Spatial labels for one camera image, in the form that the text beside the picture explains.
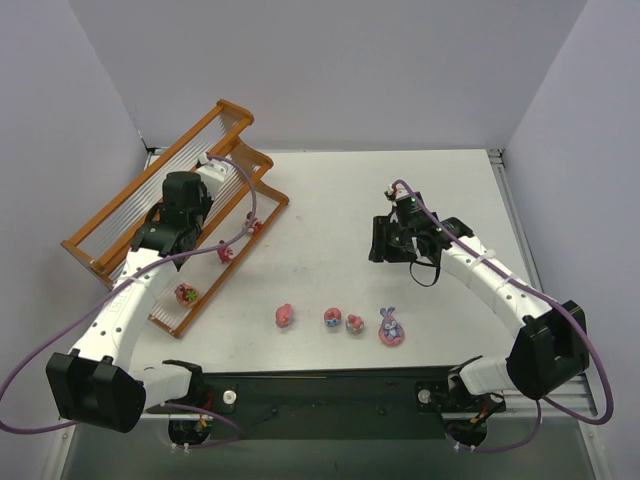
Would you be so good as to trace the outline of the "red pink bear toy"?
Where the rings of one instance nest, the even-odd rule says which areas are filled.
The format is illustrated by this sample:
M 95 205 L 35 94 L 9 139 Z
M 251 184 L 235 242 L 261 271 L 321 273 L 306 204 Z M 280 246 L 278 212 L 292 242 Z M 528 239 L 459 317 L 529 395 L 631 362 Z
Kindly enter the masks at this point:
M 220 248 L 217 250 L 217 255 L 219 257 L 220 263 L 222 265 L 230 264 L 235 258 L 233 249 L 229 245 L 227 245 L 224 240 L 220 240 L 219 245 Z

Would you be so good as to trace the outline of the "red white cake toy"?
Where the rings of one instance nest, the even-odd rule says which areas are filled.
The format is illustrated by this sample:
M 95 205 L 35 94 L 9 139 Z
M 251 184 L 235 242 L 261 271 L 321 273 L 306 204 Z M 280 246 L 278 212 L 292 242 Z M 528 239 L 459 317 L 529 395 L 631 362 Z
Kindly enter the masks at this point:
M 246 214 L 246 218 L 245 218 L 245 228 L 246 228 L 246 233 L 248 235 L 254 236 L 256 235 L 263 227 L 263 223 L 259 220 L 259 218 L 255 215 L 252 214 L 251 212 L 248 212 Z

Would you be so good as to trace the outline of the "pink toy clear base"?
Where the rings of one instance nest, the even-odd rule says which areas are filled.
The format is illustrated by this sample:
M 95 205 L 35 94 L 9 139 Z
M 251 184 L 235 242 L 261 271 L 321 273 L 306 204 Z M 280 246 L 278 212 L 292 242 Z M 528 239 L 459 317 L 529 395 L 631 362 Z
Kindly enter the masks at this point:
M 349 314 L 345 321 L 346 331 L 353 336 L 360 335 L 364 331 L 364 321 L 360 316 Z

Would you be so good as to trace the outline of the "pink toy blue glasses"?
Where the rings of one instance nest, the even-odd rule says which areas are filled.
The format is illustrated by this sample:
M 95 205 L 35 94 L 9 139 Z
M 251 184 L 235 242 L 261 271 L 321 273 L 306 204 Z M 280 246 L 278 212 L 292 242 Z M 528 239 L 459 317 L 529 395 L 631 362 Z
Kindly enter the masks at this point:
M 337 307 L 330 307 L 324 312 L 323 319 L 327 327 L 336 327 L 341 323 L 342 313 Z

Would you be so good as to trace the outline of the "purple bunny pink ring toy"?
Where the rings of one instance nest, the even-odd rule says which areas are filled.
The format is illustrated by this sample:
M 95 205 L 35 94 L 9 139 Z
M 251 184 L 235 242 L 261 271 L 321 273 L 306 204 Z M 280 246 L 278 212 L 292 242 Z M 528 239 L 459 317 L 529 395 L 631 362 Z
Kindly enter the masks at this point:
M 382 321 L 378 330 L 379 340 L 388 347 L 399 346 L 405 339 L 403 327 L 394 317 L 395 308 L 393 306 L 381 308 Z

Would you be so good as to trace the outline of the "pink bear green clover toy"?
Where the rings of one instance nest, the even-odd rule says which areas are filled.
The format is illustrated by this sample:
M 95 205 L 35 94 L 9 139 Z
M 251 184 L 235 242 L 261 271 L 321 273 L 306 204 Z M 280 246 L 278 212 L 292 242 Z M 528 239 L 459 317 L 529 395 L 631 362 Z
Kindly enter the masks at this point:
M 174 295 L 180 305 L 188 308 L 194 306 L 200 298 L 199 291 L 187 283 L 179 284 L 174 289 Z

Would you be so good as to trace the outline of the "pink blob toy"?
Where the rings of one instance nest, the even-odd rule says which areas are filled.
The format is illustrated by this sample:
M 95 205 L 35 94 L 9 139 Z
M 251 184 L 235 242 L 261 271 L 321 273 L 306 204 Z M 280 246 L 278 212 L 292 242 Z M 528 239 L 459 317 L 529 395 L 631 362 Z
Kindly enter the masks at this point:
M 279 306 L 275 312 L 275 324 L 278 328 L 286 328 L 293 318 L 293 307 L 289 303 Z

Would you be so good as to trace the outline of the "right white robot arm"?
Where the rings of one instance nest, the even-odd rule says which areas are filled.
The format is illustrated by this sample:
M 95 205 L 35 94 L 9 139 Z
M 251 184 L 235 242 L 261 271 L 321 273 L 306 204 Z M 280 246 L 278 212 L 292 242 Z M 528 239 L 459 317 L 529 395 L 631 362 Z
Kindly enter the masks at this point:
M 446 272 L 473 292 L 514 339 L 506 356 L 479 356 L 455 367 L 451 387 L 471 396 L 516 390 L 540 400 L 587 369 L 586 321 L 577 304 L 569 301 L 558 312 L 458 218 L 425 213 L 419 194 L 391 187 L 385 196 L 391 211 L 373 219 L 370 261 Z

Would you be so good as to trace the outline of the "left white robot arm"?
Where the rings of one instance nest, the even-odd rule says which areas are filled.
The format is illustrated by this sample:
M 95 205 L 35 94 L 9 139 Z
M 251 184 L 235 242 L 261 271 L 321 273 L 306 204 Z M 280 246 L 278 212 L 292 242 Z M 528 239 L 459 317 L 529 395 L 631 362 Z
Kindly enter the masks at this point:
M 133 371 L 131 357 L 151 309 L 195 248 L 226 174 L 213 163 L 166 176 L 161 200 L 132 238 L 113 298 L 71 351 L 53 354 L 46 365 L 62 418 L 127 433 L 145 410 L 188 395 L 191 366 Z

